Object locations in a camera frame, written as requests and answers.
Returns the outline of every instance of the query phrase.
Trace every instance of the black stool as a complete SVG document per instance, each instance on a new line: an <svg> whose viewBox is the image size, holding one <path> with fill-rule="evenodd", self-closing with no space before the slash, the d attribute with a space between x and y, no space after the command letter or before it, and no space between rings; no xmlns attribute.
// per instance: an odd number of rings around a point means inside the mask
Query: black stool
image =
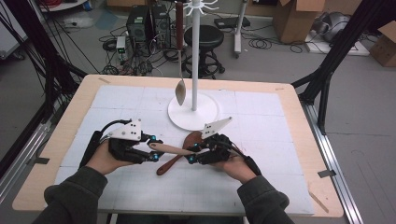
<svg viewBox="0 0 396 224"><path fill-rule="evenodd" d="M218 28L210 25L201 25L199 31L199 62L198 62L198 77L208 77L212 76L215 78L215 73L218 71L220 73L224 73L225 68L218 61L215 52L213 49L217 48L221 45L224 39L224 33L220 31ZM184 41L189 46L192 46L192 27L186 31L184 34ZM207 63L206 58L211 58L212 62ZM192 71L189 67L192 67L192 55L187 57L183 64L183 71L187 71L192 76Z"/></svg>

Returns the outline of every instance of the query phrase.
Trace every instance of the gray floor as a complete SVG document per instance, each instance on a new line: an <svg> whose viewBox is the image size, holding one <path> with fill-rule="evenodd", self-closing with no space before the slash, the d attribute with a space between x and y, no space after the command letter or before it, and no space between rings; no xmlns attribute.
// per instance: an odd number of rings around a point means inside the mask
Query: gray floor
<svg viewBox="0 0 396 224"><path fill-rule="evenodd" d="M73 31L70 35L92 63L102 70L106 53L100 36L125 23L103 9L90 12L97 22L93 27ZM202 17L202 23L213 24L213 15ZM250 18L251 27L260 28L270 22ZM272 27L254 31L264 37L274 37ZM72 62L89 73L94 69L87 63L71 41L64 43ZM370 48L373 43L364 41ZM217 79L258 82L291 83L315 71L325 55L290 51L289 46L273 45L270 49L254 49L248 40L242 41L239 59L233 55L233 36L226 34L224 43L215 52L226 68ZM177 64L165 63L149 76L177 77ZM364 223L396 223L396 69L382 67L371 56L347 56L336 70L330 90L326 129L332 148L340 162L346 182L361 212ZM21 130L41 106L43 91L28 60L8 59L0 62L0 158L11 147ZM28 175L30 167L18 180L15 188L0 205L0 223L30 223L37 213L12 210L11 203ZM316 220L295 217L296 223L347 223L344 217ZM99 223L104 223L101 216Z"/></svg>

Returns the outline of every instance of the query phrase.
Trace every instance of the computer tower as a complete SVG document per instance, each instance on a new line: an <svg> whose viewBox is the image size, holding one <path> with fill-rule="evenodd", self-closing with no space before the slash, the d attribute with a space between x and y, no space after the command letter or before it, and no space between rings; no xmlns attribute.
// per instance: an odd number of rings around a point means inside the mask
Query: computer tower
<svg viewBox="0 0 396 224"><path fill-rule="evenodd" d="M126 28L133 44L151 41L154 36L149 6L132 6Z"/></svg>
<svg viewBox="0 0 396 224"><path fill-rule="evenodd" d="M154 24L154 37L158 49L171 48L170 17L165 5L154 5L151 8Z"/></svg>

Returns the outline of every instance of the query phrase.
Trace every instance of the hand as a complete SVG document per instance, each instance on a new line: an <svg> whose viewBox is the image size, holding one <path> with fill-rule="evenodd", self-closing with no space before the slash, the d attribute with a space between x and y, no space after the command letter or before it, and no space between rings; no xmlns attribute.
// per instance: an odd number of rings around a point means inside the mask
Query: hand
<svg viewBox="0 0 396 224"><path fill-rule="evenodd" d="M108 140L105 140L95 151L86 166L98 171L102 175L108 175L121 166L132 165L129 161L117 161L108 151Z"/></svg>
<svg viewBox="0 0 396 224"><path fill-rule="evenodd" d="M239 180L242 184L247 183L250 179L256 177L253 171L240 156L230 157L227 161L219 161L212 165L222 169L230 177Z"/></svg>

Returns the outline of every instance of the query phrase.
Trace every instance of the sleeve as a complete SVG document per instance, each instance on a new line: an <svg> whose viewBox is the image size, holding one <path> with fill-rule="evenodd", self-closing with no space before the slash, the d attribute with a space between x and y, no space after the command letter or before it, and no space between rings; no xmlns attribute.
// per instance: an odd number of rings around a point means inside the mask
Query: sleeve
<svg viewBox="0 0 396 224"><path fill-rule="evenodd" d="M107 179L90 167L81 167L60 185L44 191L48 206L33 223L96 224L98 200Z"/></svg>
<svg viewBox="0 0 396 224"><path fill-rule="evenodd" d="M262 175L242 185L238 195L250 224L294 223L284 211L289 205L288 196L277 191Z"/></svg>

